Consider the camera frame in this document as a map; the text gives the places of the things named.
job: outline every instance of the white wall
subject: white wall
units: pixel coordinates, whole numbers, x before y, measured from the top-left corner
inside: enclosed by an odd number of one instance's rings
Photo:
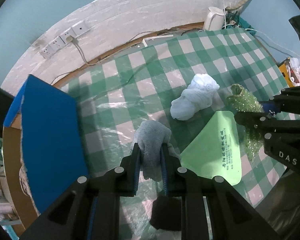
[[[6,0],[0,8],[0,85],[22,54],[52,25],[94,0]]]
[[[227,6],[239,0],[225,1]],[[78,39],[87,60],[91,60],[138,33],[204,21],[209,6],[222,8],[222,0],[95,0],[40,36],[16,62],[2,88],[16,94],[29,73],[52,83],[58,75],[82,66],[82,59],[71,44],[48,60],[39,54],[40,48],[79,20],[85,19],[91,27]]]

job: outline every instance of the cardboard box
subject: cardboard box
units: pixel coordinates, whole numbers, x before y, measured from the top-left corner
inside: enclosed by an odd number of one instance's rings
[[[288,86],[291,88],[291,87],[293,87],[293,84],[292,84],[292,82],[289,78],[289,74],[287,72],[286,62],[289,62],[289,59],[282,62],[282,64],[278,68],[279,68],[280,72],[282,73],[282,76],[286,80]]]
[[[6,179],[6,178],[0,178],[0,189],[2,190],[2,191],[4,191],[4,186],[2,186],[2,180],[3,179]],[[14,232],[16,233],[16,235],[17,236],[21,236],[22,235],[22,233],[25,231],[25,228],[24,228],[24,226],[22,225],[22,224],[19,224],[19,225],[13,225],[12,226],[12,228],[13,228],[13,230],[14,230]]]
[[[75,100],[29,75],[4,121],[3,162],[15,209],[28,228],[37,215],[31,198],[21,190],[21,162],[40,213],[79,176],[88,175]]]

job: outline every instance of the crumpled white cloth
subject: crumpled white cloth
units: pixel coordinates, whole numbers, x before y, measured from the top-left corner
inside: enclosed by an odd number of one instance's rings
[[[175,155],[173,146],[169,143],[171,130],[162,123],[146,120],[136,130],[131,148],[138,143],[141,150],[141,170],[144,179],[161,181],[160,152],[162,143],[167,143],[169,153]]]
[[[199,110],[211,106],[213,95],[219,88],[208,74],[196,74],[181,96],[171,102],[172,118],[185,121]]]

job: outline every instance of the green checkered tablecloth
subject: green checkered tablecloth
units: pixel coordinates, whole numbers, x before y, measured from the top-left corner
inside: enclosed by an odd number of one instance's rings
[[[188,121],[172,119],[171,101],[178,98],[196,73],[208,73],[220,85],[213,104]],[[287,87],[277,66],[243,29],[198,32],[178,36],[115,60],[91,67],[62,88],[78,102],[79,125],[92,176],[118,166],[131,152],[135,130],[153,119],[172,131],[171,143],[182,152],[217,110],[228,110],[230,86],[241,84],[259,100]],[[281,119],[294,115],[281,114]],[[250,163],[241,146],[242,180],[235,189],[256,206],[276,184],[285,167],[263,149]],[[152,228],[152,201],[162,184],[140,176],[135,198],[121,199],[121,239],[174,239]]]

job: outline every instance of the screw head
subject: screw head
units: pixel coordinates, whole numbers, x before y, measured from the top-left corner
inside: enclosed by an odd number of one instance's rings
[[[222,182],[225,181],[225,179],[224,179],[223,177],[221,177],[221,176],[215,176],[215,177],[214,177],[214,180],[215,180],[216,182],[218,182],[218,183],[222,183]]]
[[[271,138],[271,133],[266,133],[265,134],[265,139],[269,140]]]
[[[187,172],[187,168],[185,168],[185,167],[179,167],[177,169],[177,171],[180,172],[180,173],[186,173]]]
[[[114,169],[114,172],[115,172],[115,173],[122,173],[122,172],[124,172],[124,168],[123,168],[123,167],[116,167],[116,168]]]
[[[79,183],[85,183],[87,181],[87,177],[86,176],[81,176],[77,179],[77,182]]]

